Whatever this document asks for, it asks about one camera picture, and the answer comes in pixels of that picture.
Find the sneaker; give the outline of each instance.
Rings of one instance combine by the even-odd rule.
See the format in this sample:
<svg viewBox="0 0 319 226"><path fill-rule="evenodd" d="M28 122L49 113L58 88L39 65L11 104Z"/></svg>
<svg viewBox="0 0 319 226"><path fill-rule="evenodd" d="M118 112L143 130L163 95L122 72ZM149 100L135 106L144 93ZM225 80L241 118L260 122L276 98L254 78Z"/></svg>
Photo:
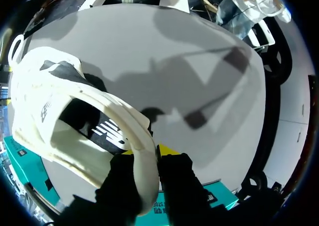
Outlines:
<svg viewBox="0 0 319 226"><path fill-rule="evenodd" d="M29 51L13 68L13 138L100 188L115 154L132 150L141 215L157 199L159 177L149 120L88 82L75 56L50 47Z"/></svg>

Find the clear plastic bag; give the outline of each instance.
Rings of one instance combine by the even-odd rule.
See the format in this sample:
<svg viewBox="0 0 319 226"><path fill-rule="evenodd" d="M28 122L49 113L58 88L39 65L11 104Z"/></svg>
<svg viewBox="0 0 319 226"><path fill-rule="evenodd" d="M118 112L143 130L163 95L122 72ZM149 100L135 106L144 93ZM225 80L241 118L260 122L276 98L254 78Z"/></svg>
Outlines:
<svg viewBox="0 0 319 226"><path fill-rule="evenodd" d="M263 18L283 13L281 0L223 0L217 11L216 23L243 39Z"/></svg>

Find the table surface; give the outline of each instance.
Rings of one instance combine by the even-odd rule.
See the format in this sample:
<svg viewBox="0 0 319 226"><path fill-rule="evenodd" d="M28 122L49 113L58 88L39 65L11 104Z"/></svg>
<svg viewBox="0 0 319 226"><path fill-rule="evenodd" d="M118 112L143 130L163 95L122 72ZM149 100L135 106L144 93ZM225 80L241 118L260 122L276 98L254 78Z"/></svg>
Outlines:
<svg viewBox="0 0 319 226"><path fill-rule="evenodd" d="M154 114L154 141L187 153L202 184L221 179L231 191L240 187L265 113L262 60L243 41L176 9L115 4L44 26L25 41L24 53L39 46L73 54L109 93ZM63 203L73 194L94 200L89 183L43 162Z"/></svg>

